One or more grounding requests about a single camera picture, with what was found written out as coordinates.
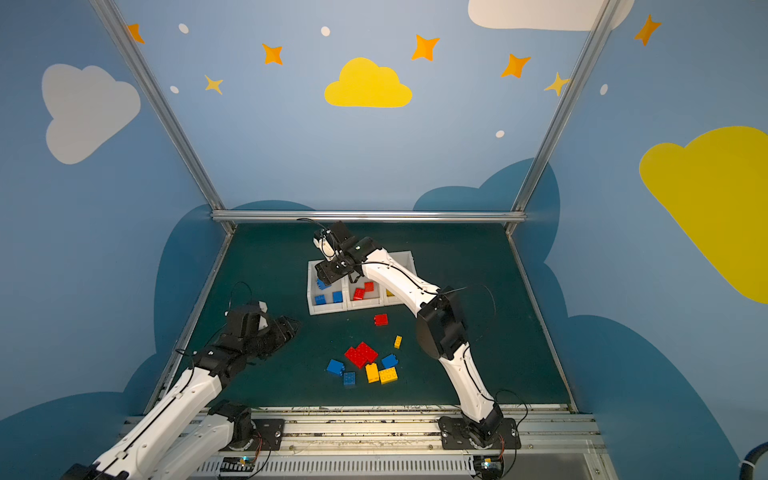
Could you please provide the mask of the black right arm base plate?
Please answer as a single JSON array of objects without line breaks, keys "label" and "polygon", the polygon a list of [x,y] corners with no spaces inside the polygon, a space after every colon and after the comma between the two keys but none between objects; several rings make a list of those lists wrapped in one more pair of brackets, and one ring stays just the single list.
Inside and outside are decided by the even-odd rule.
[{"label": "black right arm base plate", "polygon": [[517,423],[512,418],[504,418],[496,432],[486,441],[473,437],[469,424],[463,418],[441,416],[437,425],[443,450],[519,449],[522,445]]}]

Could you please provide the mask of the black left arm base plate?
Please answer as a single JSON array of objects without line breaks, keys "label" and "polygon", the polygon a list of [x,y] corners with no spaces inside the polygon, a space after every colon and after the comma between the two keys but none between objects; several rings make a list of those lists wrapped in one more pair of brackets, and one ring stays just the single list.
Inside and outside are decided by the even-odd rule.
[{"label": "black left arm base plate", "polygon": [[285,420],[255,418],[232,424],[233,432],[220,451],[278,451],[284,437]]}]

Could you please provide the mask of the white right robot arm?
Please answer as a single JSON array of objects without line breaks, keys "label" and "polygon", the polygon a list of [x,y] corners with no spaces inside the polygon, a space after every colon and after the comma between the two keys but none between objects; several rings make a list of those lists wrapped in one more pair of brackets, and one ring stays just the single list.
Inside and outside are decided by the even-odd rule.
[{"label": "white right robot arm", "polygon": [[419,345],[440,362],[456,391],[466,435],[476,446],[490,447],[504,416],[474,363],[458,291],[420,278],[369,237],[323,228],[313,243],[323,255],[316,273],[324,284],[357,274],[393,293],[413,313]]}]

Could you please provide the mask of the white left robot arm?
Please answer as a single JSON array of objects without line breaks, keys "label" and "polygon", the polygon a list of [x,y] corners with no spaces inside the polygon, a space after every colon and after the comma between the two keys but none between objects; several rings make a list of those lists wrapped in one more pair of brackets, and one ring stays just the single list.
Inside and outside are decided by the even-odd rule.
[{"label": "white left robot arm", "polygon": [[215,404],[194,432],[182,432],[250,361],[274,355],[299,328],[290,317],[272,318],[261,301],[229,310],[218,338],[194,352],[191,366],[130,432],[93,463],[76,463],[62,477],[186,479],[222,449],[261,450],[265,441],[252,409],[226,400]]}]

